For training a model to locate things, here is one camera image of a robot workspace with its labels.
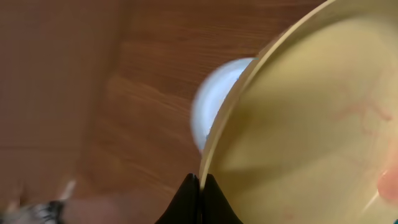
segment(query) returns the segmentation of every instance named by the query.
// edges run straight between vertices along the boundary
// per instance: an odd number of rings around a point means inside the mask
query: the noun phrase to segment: yellow bowl
[[[327,1],[264,49],[206,142],[234,212],[255,223],[398,219],[398,1]]]

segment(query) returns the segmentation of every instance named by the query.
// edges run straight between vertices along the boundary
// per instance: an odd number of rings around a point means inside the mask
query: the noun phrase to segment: wooden surface
[[[322,0],[133,0],[70,223],[154,223],[200,154],[190,108],[216,67],[253,57]]]

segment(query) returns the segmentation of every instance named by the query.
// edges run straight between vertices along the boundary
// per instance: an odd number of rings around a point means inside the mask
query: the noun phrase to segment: bowl
[[[398,1],[329,0],[258,55],[200,167],[245,224],[398,219]]]

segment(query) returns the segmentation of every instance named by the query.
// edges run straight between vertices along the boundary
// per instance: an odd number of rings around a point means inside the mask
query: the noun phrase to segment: wooden floor
[[[322,2],[133,0],[67,221],[154,223],[185,175],[198,172],[190,108],[200,83],[255,56]]]

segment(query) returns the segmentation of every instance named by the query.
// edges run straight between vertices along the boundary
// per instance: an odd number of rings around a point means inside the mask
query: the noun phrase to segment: wood grain
[[[206,76],[253,57],[322,0],[135,0],[88,149],[70,223],[154,223],[200,154],[190,107]]]

